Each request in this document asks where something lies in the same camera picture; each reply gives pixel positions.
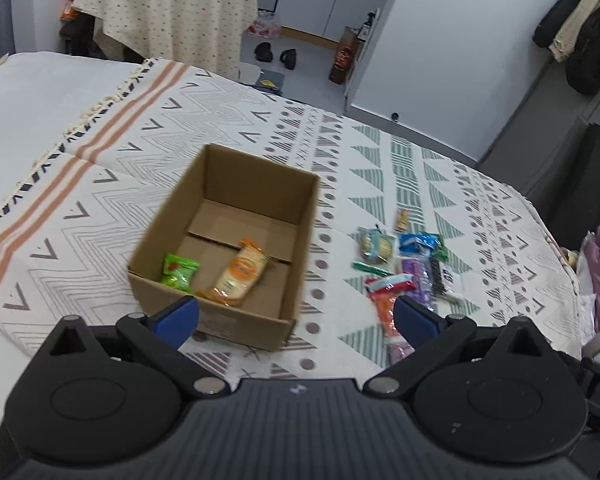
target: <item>floor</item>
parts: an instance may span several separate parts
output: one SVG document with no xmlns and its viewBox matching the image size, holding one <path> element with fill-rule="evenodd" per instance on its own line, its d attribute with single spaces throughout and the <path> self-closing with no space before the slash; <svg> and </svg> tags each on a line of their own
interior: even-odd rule
<svg viewBox="0 0 600 480">
<path fill-rule="evenodd" d="M 259 62 L 253 54 L 256 46 L 263 41 L 271 43 L 273 51 L 273 62 L 271 63 Z M 298 51 L 298 61 L 294 70 L 287 70 L 280 63 L 280 53 L 288 48 Z M 242 37 L 240 61 L 284 74 L 285 82 L 282 86 L 284 97 L 342 115 L 344 113 L 344 85 L 336 85 L 329 81 L 334 54 L 333 50 L 295 38 L 281 37 L 265 40 L 246 32 Z"/>
</svg>

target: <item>black slipper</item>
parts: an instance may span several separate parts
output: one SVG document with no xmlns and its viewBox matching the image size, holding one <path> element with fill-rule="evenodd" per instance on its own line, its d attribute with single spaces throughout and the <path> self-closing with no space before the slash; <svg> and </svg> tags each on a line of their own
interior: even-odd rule
<svg viewBox="0 0 600 480">
<path fill-rule="evenodd" d="M 258 61 L 270 63 L 273 61 L 273 52 L 271 51 L 271 44 L 268 41 L 263 41 L 253 51 Z"/>
<path fill-rule="evenodd" d="M 296 58 L 297 58 L 296 50 L 294 48 L 290 48 L 285 50 L 282 54 L 280 54 L 280 61 L 288 70 L 293 70 L 296 67 Z"/>
</svg>

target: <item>cardboard box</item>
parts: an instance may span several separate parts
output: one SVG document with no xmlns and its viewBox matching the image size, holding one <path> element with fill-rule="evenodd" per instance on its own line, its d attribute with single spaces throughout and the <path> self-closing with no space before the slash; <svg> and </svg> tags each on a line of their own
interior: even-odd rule
<svg viewBox="0 0 600 480">
<path fill-rule="evenodd" d="M 236 306 L 198 297 L 201 332 L 275 350 L 291 334 L 300 301 L 320 178 L 257 156 L 206 145 L 145 232 L 128 264 L 136 300 L 154 314 L 185 295 L 163 285 L 165 253 L 200 262 L 195 294 L 213 286 L 250 238 L 270 256 Z"/>
</svg>

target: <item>white bed sheet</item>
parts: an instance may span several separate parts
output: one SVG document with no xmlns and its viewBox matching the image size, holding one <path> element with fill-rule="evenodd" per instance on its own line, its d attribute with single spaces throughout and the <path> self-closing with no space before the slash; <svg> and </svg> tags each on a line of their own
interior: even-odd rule
<svg viewBox="0 0 600 480">
<path fill-rule="evenodd" d="M 0 202 L 67 126 L 117 86 L 134 65 L 54 52 L 15 54 L 0 66 Z M 26 356 L 0 332 L 0 419 Z"/>
</svg>

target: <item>tablecloth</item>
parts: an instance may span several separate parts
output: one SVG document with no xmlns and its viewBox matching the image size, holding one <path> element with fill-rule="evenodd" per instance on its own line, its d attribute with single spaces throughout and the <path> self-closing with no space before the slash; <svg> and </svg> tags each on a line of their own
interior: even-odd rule
<svg viewBox="0 0 600 480">
<path fill-rule="evenodd" d="M 74 7 L 102 20 L 94 39 L 111 59 L 120 52 L 109 38 L 145 58 L 173 59 L 236 81 L 241 35 L 258 13 L 256 0 L 75 0 Z"/>
<path fill-rule="evenodd" d="M 70 129 L 0 209 L 0 329 L 33 353 L 61 316 L 112 324 L 138 309 L 125 265 L 202 146 L 216 142 L 320 175 L 298 323 L 266 352 L 196 333 L 187 356 L 241 377 L 355 377 L 386 366 L 376 310 L 354 270 L 359 226 L 444 235 L 464 300 L 435 308 L 503 325 L 526 314 L 579 355 L 577 291 L 542 221 L 515 190 L 431 150 L 320 108 L 165 60 Z"/>
</svg>

